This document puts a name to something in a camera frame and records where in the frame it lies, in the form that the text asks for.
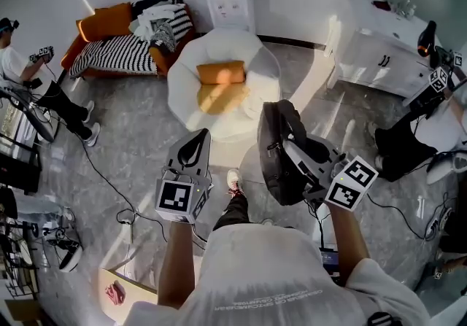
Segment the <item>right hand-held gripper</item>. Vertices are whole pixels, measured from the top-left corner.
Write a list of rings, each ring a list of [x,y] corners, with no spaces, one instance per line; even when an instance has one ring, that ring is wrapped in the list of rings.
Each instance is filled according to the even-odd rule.
[[[309,134],[306,138],[306,152],[291,140],[283,142],[287,156],[311,185],[320,183],[319,168],[329,168],[340,156],[335,146],[320,136]],[[361,156],[348,161],[342,170],[323,190],[312,191],[308,187],[303,196],[307,201],[322,202],[354,211],[363,196],[377,179],[379,173]]]

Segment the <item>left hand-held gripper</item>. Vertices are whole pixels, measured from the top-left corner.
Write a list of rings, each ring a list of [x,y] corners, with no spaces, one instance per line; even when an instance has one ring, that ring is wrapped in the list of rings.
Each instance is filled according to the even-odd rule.
[[[155,193],[155,211],[164,220],[196,222],[213,187],[207,173],[210,147],[208,129],[190,132],[170,147]],[[181,172],[185,169],[193,174]]]

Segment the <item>dark backpack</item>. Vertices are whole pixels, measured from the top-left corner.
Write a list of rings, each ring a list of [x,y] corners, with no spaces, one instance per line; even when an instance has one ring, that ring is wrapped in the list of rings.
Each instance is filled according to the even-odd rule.
[[[286,99],[263,104],[258,123],[257,144],[260,168],[268,191],[282,206],[292,206],[302,201],[319,206],[322,202],[307,201],[303,192],[323,190],[330,184],[329,168],[319,168],[320,183],[311,185],[287,156],[283,142],[291,140],[306,152],[306,129],[294,105]]]

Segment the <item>white round armchair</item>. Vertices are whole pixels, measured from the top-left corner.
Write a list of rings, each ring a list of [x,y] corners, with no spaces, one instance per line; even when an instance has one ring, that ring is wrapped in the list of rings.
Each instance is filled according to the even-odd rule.
[[[244,84],[250,94],[237,109],[208,115],[198,107],[197,93],[202,84],[196,67],[228,61],[244,62]],[[280,77],[277,59],[256,35],[216,28],[188,42],[169,69],[168,105],[189,131],[207,128],[215,141],[241,141],[255,135],[263,103],[280,99]]]

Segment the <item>person's right forearm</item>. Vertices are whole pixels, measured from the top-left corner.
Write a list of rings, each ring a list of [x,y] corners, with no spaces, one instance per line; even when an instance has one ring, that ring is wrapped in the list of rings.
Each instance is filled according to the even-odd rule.
[[[357,264],[370,256],[355,215],[331,203],[327,206],[336,237],[340,279],[345,285]]]

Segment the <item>person's left forearm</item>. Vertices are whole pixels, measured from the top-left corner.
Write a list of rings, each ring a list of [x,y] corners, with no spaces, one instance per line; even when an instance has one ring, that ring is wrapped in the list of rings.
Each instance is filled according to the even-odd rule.
[[[158,281],[158,305],[179,309],[195,288],[192,229],[172,222]]]

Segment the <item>orange sofa with striped blanket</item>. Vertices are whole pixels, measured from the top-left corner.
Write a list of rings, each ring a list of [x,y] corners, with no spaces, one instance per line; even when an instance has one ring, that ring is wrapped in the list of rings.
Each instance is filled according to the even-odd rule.
[[[61,65],[72,77],[163,76],[195,36],[185,0],[141,0],[96,9],[76,22]]]

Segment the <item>person's left shoe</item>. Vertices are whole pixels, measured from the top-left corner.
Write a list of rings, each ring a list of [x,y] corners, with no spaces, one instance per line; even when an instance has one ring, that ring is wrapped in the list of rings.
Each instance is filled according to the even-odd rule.
[[[242,178],[238,169],[230,169],[227,173],[228,192],[232,195],[244,194]]]

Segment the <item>yellow seat cushion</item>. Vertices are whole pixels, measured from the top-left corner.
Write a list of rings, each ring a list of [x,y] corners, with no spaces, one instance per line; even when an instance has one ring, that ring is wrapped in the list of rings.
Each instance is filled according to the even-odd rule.
[[[221,115],[237,109],[250,94],[244,83],[202,85],[197,93],[199,109],[208,115]]]

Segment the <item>person's dark trousers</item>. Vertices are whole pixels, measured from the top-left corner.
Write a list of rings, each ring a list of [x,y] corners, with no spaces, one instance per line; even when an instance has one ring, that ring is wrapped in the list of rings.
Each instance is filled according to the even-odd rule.
[[[216,231],[228,225],[247,223],[250,223],[247,198],[244,193],[237,192],[232,195],[229,204],[216,222],[212,231]]]

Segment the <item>orange back cushion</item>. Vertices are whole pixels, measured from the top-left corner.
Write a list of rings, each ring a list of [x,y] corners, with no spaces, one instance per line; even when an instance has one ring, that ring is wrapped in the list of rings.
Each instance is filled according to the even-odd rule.
[[[230,85],[246,79],[243,61],[201,64],[196,69],[204,85]]]

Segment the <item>white cabinet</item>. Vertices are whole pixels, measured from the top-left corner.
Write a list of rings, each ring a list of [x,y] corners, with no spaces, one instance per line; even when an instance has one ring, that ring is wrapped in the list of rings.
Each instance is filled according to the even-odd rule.
[[[429,61],[417,52],[427,23],[374,6],[376,0],[338,0],[325,47],[334,60],[327,88],[344,81],[411,98],[428,86]]]

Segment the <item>grey fringed throw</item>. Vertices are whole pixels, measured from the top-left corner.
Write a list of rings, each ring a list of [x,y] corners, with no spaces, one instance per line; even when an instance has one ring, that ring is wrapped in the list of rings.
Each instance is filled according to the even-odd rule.
[[[177,41],[169,22],[164,19],[152,23],[153,35],[150,37],[150,46],[156,47],[163,55],[174,53]]]

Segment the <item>person's white shirt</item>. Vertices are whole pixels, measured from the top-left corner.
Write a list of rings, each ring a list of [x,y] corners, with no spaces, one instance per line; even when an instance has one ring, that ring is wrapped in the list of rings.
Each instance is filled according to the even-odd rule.
[[[402,326],[430,322],[420,299],[374,260],[361,260],[339,286],[308,235],[238,224],[211,234],[179,309],[137,302],[124,326],[366,326],[378,312]]]

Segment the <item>cardboard box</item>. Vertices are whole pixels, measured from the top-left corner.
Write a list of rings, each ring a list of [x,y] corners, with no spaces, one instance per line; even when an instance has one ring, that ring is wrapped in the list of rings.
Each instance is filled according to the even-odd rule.
[[[113,281],[118,281],[126,293],[125,302],[121,306],[114,305],[105,293],[105,288]],[[136,302],[156,304],[158,300],[157,291],[152,287],[147,287],[133,279],[129,279],[115,270],[105,268],[100,268],[98,271],[97,295],[103,313],[119,325],[125,322],[131,307]]]

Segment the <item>pile of white clothes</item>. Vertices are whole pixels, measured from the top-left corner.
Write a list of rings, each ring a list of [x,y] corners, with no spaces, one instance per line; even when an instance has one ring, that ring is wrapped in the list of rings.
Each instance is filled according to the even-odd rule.
[[[158,20],[173,20],[175,12],[184,9],[185,4],[164,4],[152,6],[142,11],[128,27],[128,30],[142,41],[149,42],[153,37],[155,30],[153,24]]]

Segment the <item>pink cloth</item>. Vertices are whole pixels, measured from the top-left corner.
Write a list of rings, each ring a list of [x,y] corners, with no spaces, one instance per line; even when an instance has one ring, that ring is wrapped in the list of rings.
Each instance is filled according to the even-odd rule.
[[[116,306],[121,306],[125,302],[126,293],[118,281],[113,281],[113,283],[109,284],[105,288],[105,293]]]

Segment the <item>white round device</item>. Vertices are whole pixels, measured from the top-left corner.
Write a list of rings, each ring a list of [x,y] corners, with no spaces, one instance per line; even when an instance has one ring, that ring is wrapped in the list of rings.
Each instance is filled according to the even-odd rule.
[[[82,257],[83,249],[78,241],[62,240],[58,242],[58,247],[66,251],[65,257],[61,259],[59,269],[64,273],[73,271]]]

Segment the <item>white water dispenser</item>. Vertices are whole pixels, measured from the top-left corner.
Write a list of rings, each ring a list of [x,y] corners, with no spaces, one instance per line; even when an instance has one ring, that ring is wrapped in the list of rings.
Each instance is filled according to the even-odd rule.
[[[207,0],[214,28],[235,28],[256,33],[253,0]]]

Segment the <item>orange couch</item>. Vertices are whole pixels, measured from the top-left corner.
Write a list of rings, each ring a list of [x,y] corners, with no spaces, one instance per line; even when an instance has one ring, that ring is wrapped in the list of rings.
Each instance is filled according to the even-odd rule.
[[[131,3],[131,17],[151,4],[181,4],[183,0],[143,0]],[[177,41],[174,53],[163,55],[149,42],[132,33],[111,36],[97,42],[86,42],[79,34],[65,52],[61,66],[70,77],[156,76],[165,77],[178,59],[183,47],[193,40],[196,32],[190,7],[175,12],[169,20]]]

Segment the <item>large orange pillow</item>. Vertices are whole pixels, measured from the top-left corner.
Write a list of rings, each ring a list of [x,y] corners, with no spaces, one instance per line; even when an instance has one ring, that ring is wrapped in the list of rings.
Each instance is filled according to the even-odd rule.
[[[131,32],[131,4],[117,4],[109,8],[96,9],[95,13],[76,22],[80,36],[86,42],[97,42],[111,36],[126,36]]]

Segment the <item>black hair dryer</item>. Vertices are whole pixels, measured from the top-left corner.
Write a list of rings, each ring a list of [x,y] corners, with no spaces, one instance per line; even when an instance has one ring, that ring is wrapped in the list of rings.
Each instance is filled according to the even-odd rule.
[[[436,22],[430,20],[425,30],[419,35],[417,52],[423,58],[427,58],[434,51],[436,27]]]

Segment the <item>black box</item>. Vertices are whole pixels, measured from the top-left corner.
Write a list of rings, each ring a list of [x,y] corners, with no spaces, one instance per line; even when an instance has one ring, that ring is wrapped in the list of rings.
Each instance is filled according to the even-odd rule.
[[[15,187],[26,193],[36,193],[42,171],[40,163],[12,158],[0,152],[0,184]]]

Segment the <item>chrome faucet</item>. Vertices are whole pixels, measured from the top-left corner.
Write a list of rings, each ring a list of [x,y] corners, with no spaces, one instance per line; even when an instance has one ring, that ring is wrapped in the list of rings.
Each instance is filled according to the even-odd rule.
[[[412,0],[400,0],[396,5],[395,13],[410,20],[413,18],[416,8],[417,5]]]

